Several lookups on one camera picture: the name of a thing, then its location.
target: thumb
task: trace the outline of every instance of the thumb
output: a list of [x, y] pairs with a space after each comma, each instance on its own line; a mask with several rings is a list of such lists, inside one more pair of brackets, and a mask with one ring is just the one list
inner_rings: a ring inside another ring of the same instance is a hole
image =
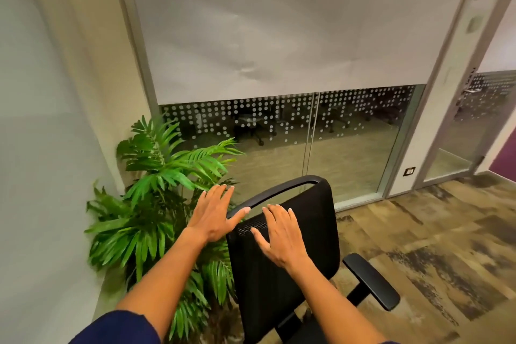
[[255, 241], [260, 247], [261, 251], [266, 255], [269, 256], [270, 251], [270, 243], [268, 243], [265, 238], [263, 238], [263, 235], [261, 235], [261, 232], [259, 232], [254, 227], [251, 228], [251, 232], [253, 233], [253, 236], [255, 237]]
[[240, 223], [240, 221], [243, 219], [243, 217], [246, 216], [250, 210], [251, 210], [251, 207], [244, 207], [241, 210], [239, 210], [232, 218], [228, 219], [229, 231], [233, 231], [235, 226], [238, 223]]

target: forearm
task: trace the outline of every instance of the forearm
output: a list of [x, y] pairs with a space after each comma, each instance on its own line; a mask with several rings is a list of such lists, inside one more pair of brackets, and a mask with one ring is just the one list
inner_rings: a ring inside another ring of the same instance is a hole
[[163, 340], [177, 302], [206, 240], [190, 228], [119, 302], [117, 309], [144, 315]]
[[384, 336], [324, 277], [308, 257], [289, 274], [331, 344], [379, 344]]

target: glass panel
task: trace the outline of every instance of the glass panel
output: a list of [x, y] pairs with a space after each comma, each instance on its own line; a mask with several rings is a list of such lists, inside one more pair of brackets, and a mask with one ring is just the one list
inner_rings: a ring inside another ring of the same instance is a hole
[[[238, 185], [234, 201], [300, 177], [314, 94], [178, 103], [161, 106], [165, 120], [178, 120], [179, 149], [195, 149], [235, 138], [245, 153], [229, 166], [228, 177]], [[272, 203], [293, 197], [298, 190], [277, 196]]]
[[308, 173], [328, 180], [336, 203], [378, 191], [414, 87], [320, 93]]
[[507, 103], [516, 79], [512, 73], [477, 73], [464, 91], [425, 180], [466, 171], [484, 134]]

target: hand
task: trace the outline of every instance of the hand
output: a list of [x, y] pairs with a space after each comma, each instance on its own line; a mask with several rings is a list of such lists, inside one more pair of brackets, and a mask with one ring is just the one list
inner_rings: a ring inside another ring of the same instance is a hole
[[292, 275], [300, 264], [310, 260], [304, 247], [301, 230], [296, 216], [290, 208], [287, 211], [280, 205], [263, 207], [263, 213], [269, 230], [268, 243], [261, 233], [251, 228], [256, 243], [261, 251], [278, 267], [285, 268]]
[[224, 194], [226, 185], [215, 185], [204, 191], [197, 201], [187, 228], [195, 230], [204, 242], [215, 242], [225, 236], [249, 213], [250, 207], [242, 208], [231, 219], [226, 219], [228, 206], [235, 187]]

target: black office chair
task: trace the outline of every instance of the black office chair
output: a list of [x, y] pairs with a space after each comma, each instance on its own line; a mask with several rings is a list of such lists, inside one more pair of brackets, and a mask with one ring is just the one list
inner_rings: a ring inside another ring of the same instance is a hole
[[[242, 207], [255, 207], [271, 197], [304, 184], [313, 187], [281, 206], [296, 214], [306, 251], [326, 278], [333, 277], [340, 264], [339, 236], [333, 197], [328, 182], [317, 176], [303, 176], [277, 185], [250, 198], [228, 213], [232, 217]], [[278, 268], [260, 250], [250, 231], [257, 228], [268, 241], [267, 223], [262, 214], [239, 223], [227, 235], [237, 302], [242, 315], [245, 344], [255, 344], [272, 328], [288, 343], [325, 343], [315, 318], [301, 322], [294, 314], [303, 301], [300, 288], [284, 269]], [[356, 253], [343, 259], [360, 283], [347, 296], [357, 306], [369, 294], [385, 310], [399, 303], [399, 294], [384, 277]]]

